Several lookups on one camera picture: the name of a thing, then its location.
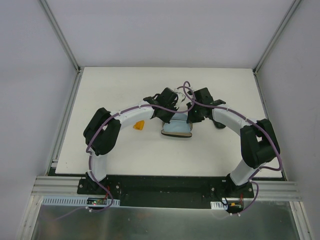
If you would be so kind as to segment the light blue cloth back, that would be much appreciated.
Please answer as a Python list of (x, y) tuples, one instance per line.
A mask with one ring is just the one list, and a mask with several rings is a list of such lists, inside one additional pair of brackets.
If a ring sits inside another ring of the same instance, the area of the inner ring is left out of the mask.
[(169, 123), (162, 123), (162, 129), (167, 133), (190, 133), (193, 125), (187, 122), (187, 118), (188, 115), (186, 113), (176, 113)]

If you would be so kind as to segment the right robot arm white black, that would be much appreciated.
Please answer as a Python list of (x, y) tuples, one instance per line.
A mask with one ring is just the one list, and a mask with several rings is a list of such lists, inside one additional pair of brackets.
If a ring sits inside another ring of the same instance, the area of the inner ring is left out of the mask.
[(227, 127), (240, 137), (241, 161), (226, 176), (224, 184), (228, 196), (234, 198), (241, 194), (259, 170), (272, 170), (266, 164), (280, 156), (280, 147), (272, 123), (268, 119), (256, 120), (245, 117), (223, 100), (213, 100), (206, 87), (195, 92), (189, 90), (186, 95), (193, 95), (191, 102), (187, 104), (189, 108), (193, 105), (188, 112), (188, 122), (199, 123), (208, 118), (216, 128)]

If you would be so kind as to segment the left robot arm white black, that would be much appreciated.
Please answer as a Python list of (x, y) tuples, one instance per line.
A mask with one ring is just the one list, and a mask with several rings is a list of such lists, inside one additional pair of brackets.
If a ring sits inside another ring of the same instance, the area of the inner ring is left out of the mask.
[(96, 195), (102, 194), (106, 188), (103, 179), (107, 175), (105, 162), (94, 162), (92, 155), (98, 157), (108, 154), (115, 147), (120, 130), (137, 122), (158, 118), (164, 123), (169, 123), (179, 109), (178, 100), (178, 93), (166, 87), (161, 93), (145, 97), (126, 109), (108, 111), (101, 107), (95, 112), (83, 132), (90, 161), (87, 171), (91, 179), (88, 183), (90, 191)]

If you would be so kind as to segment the orange safety glasses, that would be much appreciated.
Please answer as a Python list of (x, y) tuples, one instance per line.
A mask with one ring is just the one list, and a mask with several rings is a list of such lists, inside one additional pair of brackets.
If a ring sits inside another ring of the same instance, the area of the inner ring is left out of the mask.
[(138, 130), (138, 131), (142, 131), (144, 128), (144, 125), (145, 125), (144, 120), (138, 121), (134, 124), (133, 129)]

